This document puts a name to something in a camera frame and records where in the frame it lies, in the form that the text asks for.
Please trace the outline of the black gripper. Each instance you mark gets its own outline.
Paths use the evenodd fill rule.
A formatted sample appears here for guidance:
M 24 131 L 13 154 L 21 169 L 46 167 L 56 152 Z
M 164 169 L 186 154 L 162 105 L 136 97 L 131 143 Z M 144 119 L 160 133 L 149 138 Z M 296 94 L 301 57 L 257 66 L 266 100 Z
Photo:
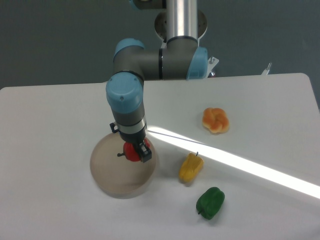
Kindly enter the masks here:
M 119 133 L 120 137 L 128 143 L 135 144 L 134 149 L 137 152 L 140 161 L 145 163 L 152 158 L 151 145 L 148 140 L 144 140 L 147 132 L 147 124 L 136 124 L 133 126 L 123 126 L 112 122 L 109 124 L 112 133 Z

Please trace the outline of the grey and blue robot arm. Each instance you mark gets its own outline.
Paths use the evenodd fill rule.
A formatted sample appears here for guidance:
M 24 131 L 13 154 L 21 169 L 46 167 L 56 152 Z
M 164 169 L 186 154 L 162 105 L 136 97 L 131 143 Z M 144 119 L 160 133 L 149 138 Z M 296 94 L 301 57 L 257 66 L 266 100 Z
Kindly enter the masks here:
M 130 4 L 138 10 L 166 11 L 165 47 L 148 51 L 140 40 L 121 40 L 105 88 L 115 120 L 110 124 L 112 132 L 132 144 L 138 160 L 145 163 L 153 154 L 145 142 L 144 82 L 203 79 L 209 74 L 209 57 L 207 49 L 199 46 L 197 1 L 132 0 Z

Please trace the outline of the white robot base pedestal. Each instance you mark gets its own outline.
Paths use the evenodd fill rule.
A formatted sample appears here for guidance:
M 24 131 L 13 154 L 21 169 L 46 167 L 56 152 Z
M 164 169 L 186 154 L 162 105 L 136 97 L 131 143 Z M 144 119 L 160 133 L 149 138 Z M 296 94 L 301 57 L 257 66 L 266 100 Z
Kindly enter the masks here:
M 208 21 L 204 13 L 200 10 L 166 10 L 160 12 L 154 21 L 154 29 L 162 41 L 161 48 L 167 47 L 168 37 L 176 37 L 178 34 L 193 37 L 197 33 L 196 39 L 200 39 L 206 34 Z

